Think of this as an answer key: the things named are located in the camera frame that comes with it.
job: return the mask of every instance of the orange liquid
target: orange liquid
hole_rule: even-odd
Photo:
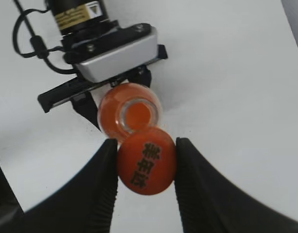
[[[135,103],[125,113],[125,122],[129,128],[138,131],[150,124],[151,112],[144,103]]]
[[[156,126],[160,114],[160,102],[149,88],[126,83],[113,88],[103,98],[98,121],[105,134],[123,142],[134,132]]]

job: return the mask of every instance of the bottle opening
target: bottle opening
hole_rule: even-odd
[[[120,118],[124,130],[133,133],[145,127],[157,125],[158,110],[145,99],[135,99],[124,105]]]

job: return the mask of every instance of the yellow warning label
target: yellow warning label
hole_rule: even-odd
[[[99,2],[93,1],[60,13],[55,18],[59,29],[64,30],[99,16],[102,16]]]

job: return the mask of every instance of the white surface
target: white surface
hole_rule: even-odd
[[[123,26],[157,27],[160,43],[167,45],[170,59],[151,66],[164,128],[174,138],[189,137],[244,191],[298,220],[298,49],[280,1],[106,4]],[[0,0],[0,164],[27,210],[69,180],[104,137],[69,104],[42,113],[37,95],[69,78],[14,54],[10,33],[16,17],[11,1]],[[48,45],[56,45],[51,16],[32,19]],[[58,56],[53,61],[62,63]],[[140,227],[143,233],[182,232],[173,187],[147,198],[120,184],[112,231]]]

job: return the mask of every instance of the black cable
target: black cable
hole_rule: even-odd
[[[59,73],[59,74],[75,74],[76,71],[75,69],[59,69],[57,67],[55,67],[48,59],[48,57],[43,58],[44,62],[46,63],[46,65],[52,69],[53,71]]]
[[[17,9],[19,10],[20,14],[22,14],[23,13],[23,8],[22,8],[19,0],[14,0],[14,3],[16,5]],[[24,19],[24,22],[25,22],[31,36],[36,36],[36,34],[35,34],[35,32],[34,32],[34,30],[33,30],[33,28],[32,28],[32,26],[31,26],[31,24],[30,24],[27,17]]]
[[[28,21],[28,24],[30,25],[29,20],[27,19],[27,15],[32,12],[46,13],[46,12],[48,12],[48,10],[40,11],[40,10],[36,10],[36,9],[29,9],[29,10],[23,11],[17,19],[15,26],[14,26],[14,30],[13,30],[13,46],[14,46],[15,52],[24,58],[30,58],[30,57],[34,57],[37,55],[35,52],[21,53],[20,49],[19,49],[19,45],[18,45],[18,33],[19,33],[20,26],[23,21]]]
[[[40,36],[37,36],[27,18],[27,15],[32,13],[32,12],[39,12],[39,13],[46,13],[49,11],[49,5],[48,5],[48,1],[45,0],[45,4],[47,6],[47,9],[42,11],[42,10],[37,10],[37,9],[29,9],[29,10],[23,10],[22,6],[19,3],[19,0],[14,0],[14,3],[16,5],[16,7],[18,8],[19,12],[20,12],[20,16],[17,19],[15,26],[14,26],[14,30],[13,30],[13,46],[14,49],[16,51],[16,53],[18,53],[20,56],[24,57],[24,58],[30,58],[30,57],[34,57],[34,56],[38,56],[38,58],[43,59],[44,62],[46,63],[46,65],[52,69],[53,71],[60,73],[60,74],[75,74],[76,70],[75,69],[59,69],[57,67],[55,67],[48,59],[48,55],[49,52],[52,51],[64,51],[62,46],[57,46],[55,48],[52,49],[47,49],[46,45],[44,44],[42,38]],[[19,45],[18,45],[18,32],[19,32],[19,28],[22,24],[22,22],[25,22],[32,38],[30,41],[34,41],[36,42],[35,45],[37,45],[37,52],[30,52],[30,53],[21,53],[20,49],[19,49]]]

